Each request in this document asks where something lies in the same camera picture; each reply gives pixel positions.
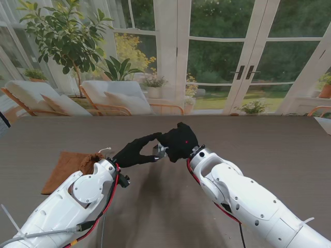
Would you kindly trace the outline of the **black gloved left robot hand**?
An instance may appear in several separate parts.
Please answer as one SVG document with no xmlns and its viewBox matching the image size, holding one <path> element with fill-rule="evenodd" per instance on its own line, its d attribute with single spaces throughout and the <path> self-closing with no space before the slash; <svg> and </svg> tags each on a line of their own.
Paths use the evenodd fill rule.
<svg viewBox="0 0 331 248">
<path fill-rule="evenodd" d="M 149 142 L 156 140 L 161 135 L 161 132 L 153 133 L 141 138 L 136 138 L 128 143 L 121 151 L 119 151 L 112 161 L 121 168 L 132 167 L 137 164 L 153 163 L 159 160 L 155 155 L 141 155 L 140 152 Z"/>
</svg>

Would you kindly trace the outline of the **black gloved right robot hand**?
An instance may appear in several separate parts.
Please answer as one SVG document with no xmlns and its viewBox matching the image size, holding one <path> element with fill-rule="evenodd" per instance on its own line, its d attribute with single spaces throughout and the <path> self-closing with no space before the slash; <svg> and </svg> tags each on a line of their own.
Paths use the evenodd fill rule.
<svg viewBox="0 0 331 248">
<path fill-rule="evenodd" d="M 199 146 L 196 135 L 183 122 L 179 122 L 177 128 L 159 135 L 157 140 L 163 147 L 167 147 L 166 153 L 173 163 L 179 159 L 189 158 L 193 149 Z"/>
</svg>

